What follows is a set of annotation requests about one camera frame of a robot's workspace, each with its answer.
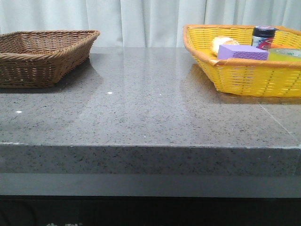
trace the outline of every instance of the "yellow wicker basket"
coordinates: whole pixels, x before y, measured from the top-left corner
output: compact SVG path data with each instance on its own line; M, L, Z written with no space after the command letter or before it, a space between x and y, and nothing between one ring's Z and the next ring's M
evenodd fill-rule
M210 50L219 35L250 45L254 26L187 24L183 30L186 49L218 91L242 96L301 97L301 62L230 58L218 60ZM276 26L273 43L301 48L301 32Z

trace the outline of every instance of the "table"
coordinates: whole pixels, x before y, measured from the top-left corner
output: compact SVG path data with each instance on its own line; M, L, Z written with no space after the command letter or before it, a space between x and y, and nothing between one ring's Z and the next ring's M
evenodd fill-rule
M93 48L0 89L0 195L300 198L300 103L220 93L184 48Z

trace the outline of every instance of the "sponge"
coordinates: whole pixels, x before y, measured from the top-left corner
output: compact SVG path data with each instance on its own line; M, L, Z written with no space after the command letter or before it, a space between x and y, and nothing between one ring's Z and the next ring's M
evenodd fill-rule
M247 45L220 45L217 58L244 58L253 60L267 60L269 53L265 50Z

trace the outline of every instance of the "jar lid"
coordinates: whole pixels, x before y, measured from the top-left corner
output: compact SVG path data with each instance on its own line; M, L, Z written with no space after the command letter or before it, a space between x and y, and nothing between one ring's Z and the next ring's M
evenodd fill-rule
M272 26L256 26L253 30L253 36L273 37L278 29Z

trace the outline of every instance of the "granite surface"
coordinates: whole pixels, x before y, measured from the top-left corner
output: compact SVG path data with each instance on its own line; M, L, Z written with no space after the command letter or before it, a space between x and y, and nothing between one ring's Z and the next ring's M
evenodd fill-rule
M0 104L3 173L301 174L301 99L219 93L183 48L94 48Z

